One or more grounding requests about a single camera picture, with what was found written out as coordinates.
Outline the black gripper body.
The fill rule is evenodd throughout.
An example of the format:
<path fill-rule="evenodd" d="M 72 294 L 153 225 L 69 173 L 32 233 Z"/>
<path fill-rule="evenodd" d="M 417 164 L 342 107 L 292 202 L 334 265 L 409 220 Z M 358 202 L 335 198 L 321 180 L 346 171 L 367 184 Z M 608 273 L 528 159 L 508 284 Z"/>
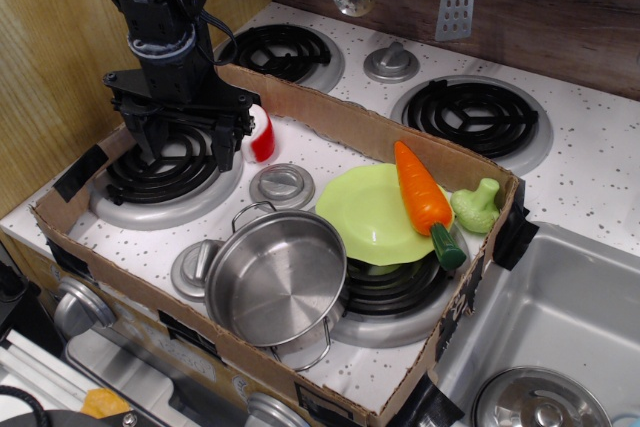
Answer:
<path fill-rule="evenodd" d="M 240 136 L 251 133 L 250 107 L 259 96 L 222 80 L 212 63 L 189 54 L 177 63 L 142 60 L 138 69 L 112 71 L 103 78 L 114 108 L 138 116 L 163 115 L 168 123 L 214 127 L 230 117 Z"/>

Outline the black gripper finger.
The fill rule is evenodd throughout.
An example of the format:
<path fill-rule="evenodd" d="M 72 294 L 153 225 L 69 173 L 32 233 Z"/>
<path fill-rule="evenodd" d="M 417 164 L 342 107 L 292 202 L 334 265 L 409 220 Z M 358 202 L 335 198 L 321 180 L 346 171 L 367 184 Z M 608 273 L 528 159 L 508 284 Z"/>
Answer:
<path fill-rule="evenodd" d="M 230 117 L 221 117 L 211 131 L 211 149 L 220 172 L 233 168 L 236 152 L 234 121 Z"/>
<path fill-rule="evenodd" d="M 160 157 L 169 137 L 169 123 L 163 115 L 123 115 L 124 123 L 143 153 L 153 160 Z"/>

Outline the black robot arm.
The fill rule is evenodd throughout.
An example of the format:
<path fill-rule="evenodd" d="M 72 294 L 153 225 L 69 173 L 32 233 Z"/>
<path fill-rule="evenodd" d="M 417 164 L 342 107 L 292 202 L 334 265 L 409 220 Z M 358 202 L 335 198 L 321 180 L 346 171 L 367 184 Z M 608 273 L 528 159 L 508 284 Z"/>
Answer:
<path fill-rule="evenodd" d="M 1 160 L 36 182 L 118 123 L 158 155 L 173 124 L 223 170 L 256 95 L 216 72 L 206 0 L 1 0 Z"/>

